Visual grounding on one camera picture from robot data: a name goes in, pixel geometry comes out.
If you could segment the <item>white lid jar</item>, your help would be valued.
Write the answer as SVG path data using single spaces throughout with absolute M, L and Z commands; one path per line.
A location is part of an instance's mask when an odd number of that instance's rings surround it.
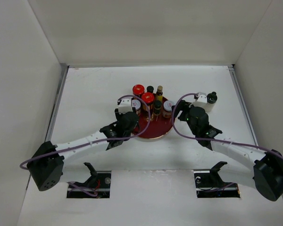
M 162 111 L 162 116 L 164 118 L 171 118 L 172 117 L 172 106 L 174 106 L 174 102 L 167 100 L 163 103 L 163 111 Z
M 132 107 L 135 108 L 135 112 L 138 116 L 141 114 L 141 102 L 137 99 L 132 100 Z

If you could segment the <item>small dark spice bottle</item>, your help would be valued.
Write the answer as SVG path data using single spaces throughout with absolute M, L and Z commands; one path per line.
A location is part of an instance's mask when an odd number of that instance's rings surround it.
M 153 114 L 154 116 L 159 116 L 161 113 L 161 107 L 162 107 L 162 102 L 159 100 L 154 101 L 154 108 L 153 108 Z

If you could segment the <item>black cap white bottle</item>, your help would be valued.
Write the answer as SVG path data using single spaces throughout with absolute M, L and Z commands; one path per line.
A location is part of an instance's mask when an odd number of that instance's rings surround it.
M 213 92 L 207 94 L 206 112 L 212 111 L 216 102 L 217 102 L 216 92 L 213 91 Z

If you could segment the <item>yellow label oil bottle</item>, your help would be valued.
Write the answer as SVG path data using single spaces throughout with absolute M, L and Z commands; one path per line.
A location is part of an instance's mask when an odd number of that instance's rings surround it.
M 158 86 L 155 94 L 155 100 L 162 102 L 163 101 L 163 87 Z

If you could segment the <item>red cap sauce bottle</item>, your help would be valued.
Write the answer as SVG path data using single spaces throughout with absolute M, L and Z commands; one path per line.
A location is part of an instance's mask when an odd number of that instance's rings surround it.
M 141 98 L 142 95 L 145 93 L 145 87 L 141 84 L 136 84 L 133 86 L 132 92 L 134 95 L 134 99 L 136 99 L 137 97 Z
M 145 102 L 142 104 L 142 114 L 145 117 L 146 121 L 153 121 L 153 105 L 154 105 L 154 95 L 150 92 L 142 94 L 141 99 Z

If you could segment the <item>black cap spice bottle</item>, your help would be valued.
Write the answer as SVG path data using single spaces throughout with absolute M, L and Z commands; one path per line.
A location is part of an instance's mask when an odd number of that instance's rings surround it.
M 149 93 L 153 93 L 154 87 L 153 87 L 153 86 L 148 86 L 148 87 L 146 88 L 146 90 L 147 90 L 147 92 L 149 92 Z

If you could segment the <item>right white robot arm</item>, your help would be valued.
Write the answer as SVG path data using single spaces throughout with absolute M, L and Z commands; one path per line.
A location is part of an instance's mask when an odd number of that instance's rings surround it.
M 225 138 L 221 130 L 209 123 L 208 114 L 199 106 L 180 100 L 172 106 L 172 118 L 187 123 L 192 139 L 211 151 L 221 153 L 244 167 L 245 171 L 231 169 L 220 161 L 209 170 L 212 185 L 221 188 L 225 183 L 237 183 L 256 189 L 270 201 L 283 194 L 283 156 L 276 150 L 242 144 Z

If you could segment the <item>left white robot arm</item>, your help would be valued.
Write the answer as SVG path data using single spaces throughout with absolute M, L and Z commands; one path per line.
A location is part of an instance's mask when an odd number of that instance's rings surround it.
M 72 161 L 91 153 L 107 151 L 129 140 L 139 124 L 135 108 L 126 113 L 116 109 L 115 115 L 116 122 L 84 138 L 55 145 L 51 141 L 42 143 L 32 158 L 25 162 L 38 190 L 47 191 L 60 182 L 63 168 Z

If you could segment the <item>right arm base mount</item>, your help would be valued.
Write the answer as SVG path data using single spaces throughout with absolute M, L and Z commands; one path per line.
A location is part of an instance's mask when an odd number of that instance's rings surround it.
M 240 198 L 236 183 L 224 182 L 218 172 L 227 162 L 221 161 L 210 169 L 194 171 L 196 196 L 198 198 Z

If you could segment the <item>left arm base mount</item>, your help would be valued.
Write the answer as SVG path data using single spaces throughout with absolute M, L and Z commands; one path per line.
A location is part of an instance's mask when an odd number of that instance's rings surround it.
M 84 165 L 89 170 L 89 177 L 85 182 L 71 182 L 68 185 L 67 198 L 68 199 L 105 199 L 110 197 L 111 187 L 111 171 L 97 171 L 89 162 Z

